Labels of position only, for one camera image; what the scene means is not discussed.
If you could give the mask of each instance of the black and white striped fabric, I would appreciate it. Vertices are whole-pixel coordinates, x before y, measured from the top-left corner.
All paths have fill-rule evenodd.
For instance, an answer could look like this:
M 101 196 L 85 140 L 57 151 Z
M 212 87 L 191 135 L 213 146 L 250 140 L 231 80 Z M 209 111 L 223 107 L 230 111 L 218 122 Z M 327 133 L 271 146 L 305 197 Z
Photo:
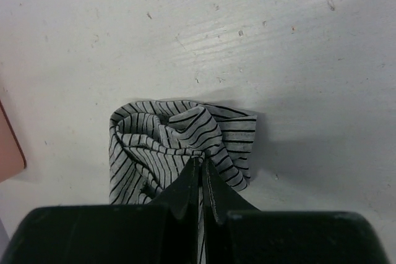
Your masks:
M 120 107 L 110 118 L 110 203 L 150 202 L 190 158 L 210 158 L 230 187 L 245 189 L 255 129 L 256 116 L 188 100 L 137 101 Z M 202 210 L 199 217 L 203 226 Z M 203 241 L 202 233 L 199 259 L 205 258 Z

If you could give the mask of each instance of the cloth fold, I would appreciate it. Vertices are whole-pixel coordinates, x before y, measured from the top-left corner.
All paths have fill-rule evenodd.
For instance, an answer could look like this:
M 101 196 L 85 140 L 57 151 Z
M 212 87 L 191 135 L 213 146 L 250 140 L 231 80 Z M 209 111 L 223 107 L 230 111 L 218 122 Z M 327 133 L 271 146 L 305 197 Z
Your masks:
M 110 118 L 110 203 L 148 203 L 191 158 L 210 158 L 230 187 L 245 189 L 255 130 L 254 115 L 195 101 L 120 107 Z

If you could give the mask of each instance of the cloth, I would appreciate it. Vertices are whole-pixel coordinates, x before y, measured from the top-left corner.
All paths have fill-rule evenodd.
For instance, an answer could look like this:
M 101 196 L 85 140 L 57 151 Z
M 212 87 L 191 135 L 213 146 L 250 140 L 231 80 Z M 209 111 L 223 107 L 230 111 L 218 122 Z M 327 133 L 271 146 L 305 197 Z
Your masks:
M 137 101 L 120 107 L 110 118 L 110 203 L 150 202 L 190 158 L 210 158 L 230 187 L 245 189 L 255 130 L 256 116 L 195 101 Z M 199 263 L 205 258 L 203 246 L 201 232 Z

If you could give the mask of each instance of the striped cloth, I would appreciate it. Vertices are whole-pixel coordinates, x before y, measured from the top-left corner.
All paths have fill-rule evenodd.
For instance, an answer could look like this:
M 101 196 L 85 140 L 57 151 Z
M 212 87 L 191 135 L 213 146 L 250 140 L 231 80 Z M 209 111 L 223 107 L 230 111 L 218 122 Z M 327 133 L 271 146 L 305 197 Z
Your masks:
M 188 100 L 137 101 L 110 118 L 110 203 L 145 204 L 158 196 L 190 158 L 210 158 L 236 191 L 248 186 L 247 157 L 256 116 Z M 199 227 L 203 229 L 202 207 Z M 198 262 L 205 259 L 199 233 Z

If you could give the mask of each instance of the scratched surface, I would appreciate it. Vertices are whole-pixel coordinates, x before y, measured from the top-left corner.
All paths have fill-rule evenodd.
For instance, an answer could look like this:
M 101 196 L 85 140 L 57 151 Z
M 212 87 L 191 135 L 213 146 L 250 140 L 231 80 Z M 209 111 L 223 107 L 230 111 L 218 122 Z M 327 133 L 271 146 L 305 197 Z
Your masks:
M 354 210 L 396 262 L 394 0 L 0 0 L 0 99 L 28 169 L 0 184 L 9 234 L 32 208 L 108 201 L 108 119 L 134 99 L 259 113 L 263 210 Z

